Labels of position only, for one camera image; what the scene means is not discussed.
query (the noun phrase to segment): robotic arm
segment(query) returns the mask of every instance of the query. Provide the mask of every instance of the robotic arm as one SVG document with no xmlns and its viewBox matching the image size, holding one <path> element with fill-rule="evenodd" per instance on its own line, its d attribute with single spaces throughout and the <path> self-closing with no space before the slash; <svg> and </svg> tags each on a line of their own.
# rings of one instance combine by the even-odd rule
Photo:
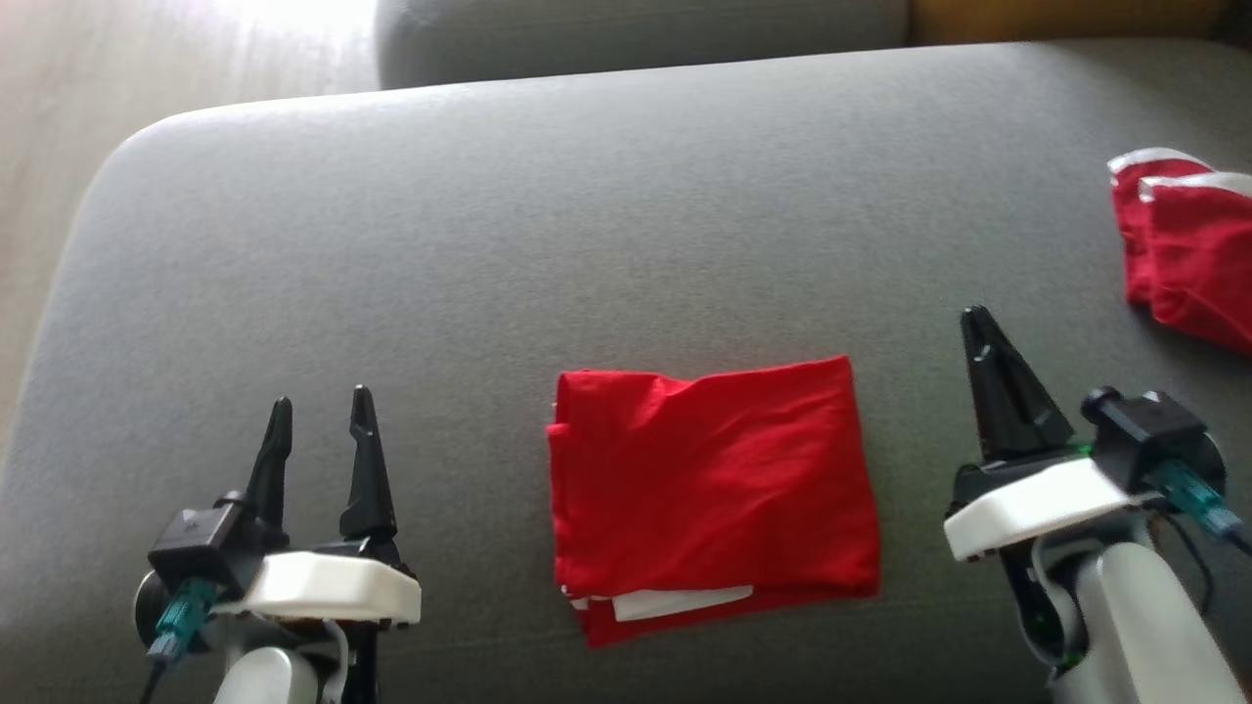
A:
<svg viewBox="0 0 1252 704">
<path fill-rule="evenodd" d="M 1152 516 L 1187 512 L 1247 546 L 1204 423 L 1164 393 L 1102 388 L 1082 405 L 1096 441 L 1079 446 L 985 308 L 962 332 L 983 463 L 958 470 L 944 532 L 958 560 L 999 555 L 1054 699 L 1246 701 L 1149 532 Z"/>
<path fill-rule="evenodd" d="M 377 704 L 378 634 L 421 620 L 422 588 L 393 541 L 387 466 L 369 390 L 352 398 L 357 441 L 343 540 L 292 550 L 283 484 L 292 403 L 279 398 L 245 492 L 184 510 L 148 554 L 135 628 L 153 675 L 185 653 L 224 653 L 214 704 Z M 331 644 L 334 655 L 323 654 Z"/>
</svg>

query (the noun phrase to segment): gray upholstery fabric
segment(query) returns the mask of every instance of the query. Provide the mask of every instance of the gray upholstery fabric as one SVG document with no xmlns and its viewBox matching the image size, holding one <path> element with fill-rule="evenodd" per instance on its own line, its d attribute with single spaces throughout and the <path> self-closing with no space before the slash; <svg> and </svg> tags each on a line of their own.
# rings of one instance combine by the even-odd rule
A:
<svg viewBox="0 0 1252 704">
<path fill-rule="evenodd" d="M 1213 35 L 1236 46 L 1252 48 L 1252 0 L 1232 0 Z"/>
<path fill-rule="evenodd" d="M 383 88 L 900 46 L 906 0 L 379 0 Z"/>
<path fill-rule="evenodd" d="M 288 527 L 332 539 L 372 386 L 426 620 L 392 701 L 1020 701 L 994 564 L 940 521 L 978 452 L 957 318 L 992 307 L 1058 400 L 1162 388 L 1247 481 L 1252 365 L 1122 301 L 1107 158 L 1252 169 L 1252 58 L 1109 40 L 854 53 L 238 105 L 100 173 L 0 497 L 6 699 L 130 703 L 129 599 L 169 515 L 242 486 L 295 403 Z M 677 377 L 851 356 L 881 596 L 590 653 L 552 580 L 558 372 Z M 1207 549 L 1252 671 L 1252 562 Z M 1188 579 L 1184 555 L 1171 551 Z M 190 663 L 168 700 L 208 701 Z"/>
</svg>

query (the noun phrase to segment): black cable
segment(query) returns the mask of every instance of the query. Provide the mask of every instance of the black cable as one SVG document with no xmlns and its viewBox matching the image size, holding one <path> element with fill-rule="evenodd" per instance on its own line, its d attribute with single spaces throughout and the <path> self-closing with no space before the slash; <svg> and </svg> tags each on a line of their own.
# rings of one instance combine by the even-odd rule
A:
<svg viewBox="0 0 1252 704">
<path fill-rule="evenodd" d="M 148 675 L 148 684 L 144 685 L 144 693 L 139 695 L 139 704 L 151 703 L 153 693 L 156 691 L 156 683 L 160 681 L 163 674 L 165 674 L 165 663 L 156 660 L 153 663 L 153 670 Z"/>
<path fill-rule="evenodd" d="M 1208 569 L 1208 562 L 1204 562 L 1204 559 L 1201 557 L 1199 549 L 1196 547 L 1196 541 L 1187 535 L 1187 529 L 1178 522 L 1178 519 L 1164 512 L 1158 512 L 1157 515 L 1173 526 L 1174 532 L 1178 534 L 1178 539 L 1182 540 L 1187 552 L 1191 552 L 1192 560 L 1196 560 L 1196 566 L 1199 567 L 1201 576 L 1204 577 L 1204 591 L 1199 596 L 1199 615 L 1206 616 L 1208 615 L 1208 608 L 1213 605 L 1213 572 Z"/>
<path fill-rule="evenodd" d="M 1229 535 L 1226 536 L 1226 540 L 1231 541 L 1231 545 L 1238 547 L 1239 552 L 1247 555 L 1248 557 L 1252 557 L 1252 545 L 1248 545 L 1248 541 L 1243 540 L 1242 535 L 1237 532 L 1231 532 Z"/>
</svg>

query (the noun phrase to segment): white fabric edge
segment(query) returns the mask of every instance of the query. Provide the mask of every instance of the white fabric edge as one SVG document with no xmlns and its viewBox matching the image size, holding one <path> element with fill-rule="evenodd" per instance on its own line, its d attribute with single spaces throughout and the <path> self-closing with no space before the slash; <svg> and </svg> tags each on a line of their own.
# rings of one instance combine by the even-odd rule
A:
<svg viewBox="0 0 1252 704">
<path fill-rule="evenodd" d="M 1139 179 L 1139 200 L 1152 203 L 1156 188 L 1217 188 L 1252 198 L 1252 175 L 1233 172 L 1209 172 L 1189 177 L 1144 177 Z"/>
<path fill-rule="evenodd" d="M 1179 152 L 1177 149 L 1169 149 L 1168 147 L 1148 147 L 1146 149 L 1136 149 L 1134 152 L 1127 152 L 1121 157 L 1113 157 L 1108 160 L 1108 170 L 1117 175 L 1127 167 L 1133 167 L 1137 164 L 1151 164 L 1152 162 L 1166 162 L 1169 159 L 1177 159 L 1182 162 L 1191 162 L 1193 164 L 1199 164 L 1208 170 L 1213 170 L 1212 167 L 1201 162 L 1199 159 Z"/>
<path fill-rule="evenodd" d="M 570 595 L 563 586 L 561 588 L 561 594 L 565 594 L 566 599 L 570 599 Z M 582 596 L 578 599 L 570 599 L 570 605 L 573 606 L 575 611 L 586 611 L 587 609 L 591 609 L 592 601 L 611 601 L 611 599 L 607 596 Z"/>
<path fill-rule="evenodd" d="M 640 621 L 707 609 L 719 604 L 729 604 L 747 599 L 752 586 L 731 586 L 726 589 L 674 590 L 661 591 L 642 589 L 621 596 L 613 596 L 613 618 L 617 621 Z"/>
</svg>

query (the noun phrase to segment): folded red cloth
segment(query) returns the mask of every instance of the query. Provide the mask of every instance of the folded red cloth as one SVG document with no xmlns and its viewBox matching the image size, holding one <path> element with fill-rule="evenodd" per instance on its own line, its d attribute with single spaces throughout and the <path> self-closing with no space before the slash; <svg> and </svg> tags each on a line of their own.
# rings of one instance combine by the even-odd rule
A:
<svg viewBox="0 0 1252 704">
<path fill-rule="evenodd" d="M 846 357 L 694 382 L 565 373 L 548 442 L 557 582 L 592 646 L 878 593 L 878 515 Z M 612 603 L 740 586 L 751 594 L 641 620 L 618 621 Z"/>
<path fill-rule="evenodd" d="M 1252 355 L 1252 177 L 1152 148 L 1109 162 L 1126 296 L 1181 332 Z"/>
</svg>

